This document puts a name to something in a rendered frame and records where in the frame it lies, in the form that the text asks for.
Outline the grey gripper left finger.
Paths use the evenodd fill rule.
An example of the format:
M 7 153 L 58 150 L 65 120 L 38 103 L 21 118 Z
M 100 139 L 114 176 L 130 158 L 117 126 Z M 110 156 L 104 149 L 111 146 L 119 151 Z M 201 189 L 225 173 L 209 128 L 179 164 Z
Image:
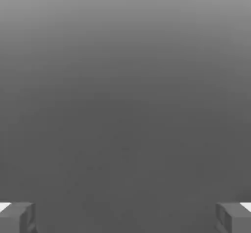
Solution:
M 33 202 L 0 202 L 0 233 L 37 233 Z

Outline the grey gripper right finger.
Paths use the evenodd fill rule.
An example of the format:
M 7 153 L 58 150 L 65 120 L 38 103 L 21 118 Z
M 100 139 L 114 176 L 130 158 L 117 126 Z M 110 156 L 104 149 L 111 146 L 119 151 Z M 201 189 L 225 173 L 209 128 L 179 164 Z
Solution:
M 218 233 L 251 233 L 251 202 L 216 203 Z

